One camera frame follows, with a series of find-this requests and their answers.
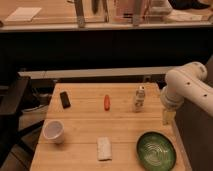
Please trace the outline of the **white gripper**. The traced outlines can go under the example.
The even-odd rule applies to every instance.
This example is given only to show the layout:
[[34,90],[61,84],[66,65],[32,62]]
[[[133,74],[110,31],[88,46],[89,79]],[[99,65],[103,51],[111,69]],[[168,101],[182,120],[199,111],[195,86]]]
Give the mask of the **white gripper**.
[[162,114],[162,122],[164,125],[170,125],[175,118],[177,110],[184,102],[184,98],[172,91],[165,86],[160,93],[160,99],[165,108]]

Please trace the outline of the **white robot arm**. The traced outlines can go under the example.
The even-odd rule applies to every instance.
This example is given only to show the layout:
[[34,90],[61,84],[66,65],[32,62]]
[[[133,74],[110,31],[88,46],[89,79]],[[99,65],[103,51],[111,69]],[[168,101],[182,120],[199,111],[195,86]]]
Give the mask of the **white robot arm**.
[[187,99],[213,117],[213,87],[207,85],[205,80],[208,72],[205,65],[200,62],[190,62],[174,67],[165,75],[166,85],[160,93],[160,100],[164,106],[163,124],[170,124],[176,111]]

